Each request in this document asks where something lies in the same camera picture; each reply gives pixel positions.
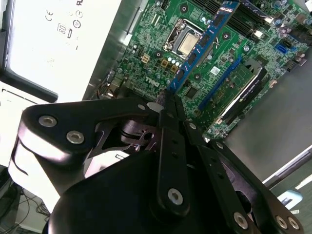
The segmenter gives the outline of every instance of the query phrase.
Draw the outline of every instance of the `white sticker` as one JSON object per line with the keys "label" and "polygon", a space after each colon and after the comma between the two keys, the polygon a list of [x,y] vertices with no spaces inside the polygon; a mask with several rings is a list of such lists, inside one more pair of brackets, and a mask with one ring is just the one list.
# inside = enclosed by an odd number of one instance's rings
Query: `white sticker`
{"label": "white sticker", "polygon": [[216,76],[219,74],[220,69],[217,67],[213,67],[210,72]]}

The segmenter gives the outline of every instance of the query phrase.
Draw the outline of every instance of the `black robotic arm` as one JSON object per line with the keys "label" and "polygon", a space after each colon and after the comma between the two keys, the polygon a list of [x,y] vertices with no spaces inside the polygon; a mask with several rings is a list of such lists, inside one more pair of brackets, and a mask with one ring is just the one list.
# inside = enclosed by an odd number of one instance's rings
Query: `black robotic arm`
{"label": "black robotic arm", "polygon": [[[219,140],[208,143],[164,91],[140,99],[37,105],[21,117],[19,149],[32,153],[60,195],[50,234],[303,234],[300,222]],[[84,177],[87,159],[129,156]]]}

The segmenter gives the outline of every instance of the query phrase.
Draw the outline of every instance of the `chip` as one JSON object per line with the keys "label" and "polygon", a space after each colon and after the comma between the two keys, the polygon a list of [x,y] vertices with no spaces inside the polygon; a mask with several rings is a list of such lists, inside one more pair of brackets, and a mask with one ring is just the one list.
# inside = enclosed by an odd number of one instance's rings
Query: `chip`
{"label": "chip", "polygon": [[191,52],[191,50],[194,48],[197,41],[198,41],[198,38],[195,37],[195,35],[188,33],[183,39],[183,42],[181,43],[179,47],[179,51],[188,55]]}
{"label": "chip", "polygon": [[185,71],[183,69],[176,75],[177,81],[180,81],[184,77]]}
{"label": "chip", "polygon": [[188,91],[186,92],[185,96],[187,98],[193,99],[197,92],[198,92],[198,89],[196,89],[195,87],[191,86],[188,89]]}
{"label": "chip", "polygon": [[201,39],[200,43],[199,43],[200,46],[204,47],[207,44],[207,42],[209,41],[209,39],[210,39],[210,36],[204,35],[203,38]]}
{"label": "chip", "polygon": [[218,27],[223,21],[223,19],[224,19],[224,14],[217,15],[216,18],[213,20],[213,26]]}
{"label": "chip", "polygon": [[193,64],[193,62],[195,61],[197,55],[195,53],[192,53],[191,56],[188,59],[188,64],[191,66]]}

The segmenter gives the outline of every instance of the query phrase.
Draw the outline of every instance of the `motherboard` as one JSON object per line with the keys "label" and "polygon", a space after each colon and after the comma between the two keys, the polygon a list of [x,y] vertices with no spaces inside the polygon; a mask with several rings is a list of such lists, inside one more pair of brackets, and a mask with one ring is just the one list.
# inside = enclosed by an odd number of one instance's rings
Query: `motherboard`
{"label": "motherboard", "polygon": [[[126,86],[155,101],[188,61],[223,1],[148,0],[118,68],[101,94]],[[312,18],[292,0],[241,4],[177,90],[187,117],[211,138],[225,138],[286,73],[306,62]]]}

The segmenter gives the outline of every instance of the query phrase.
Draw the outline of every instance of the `cpu socket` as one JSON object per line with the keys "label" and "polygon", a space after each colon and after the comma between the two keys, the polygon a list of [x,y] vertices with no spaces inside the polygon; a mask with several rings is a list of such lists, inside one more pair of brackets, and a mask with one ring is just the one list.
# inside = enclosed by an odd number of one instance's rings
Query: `cpu socket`
{"label": "cpu socket", "polygon": [[187,19],[178,19],[168,36],[164,50],[171,51],[182,59],[186,59],[203,31]]}

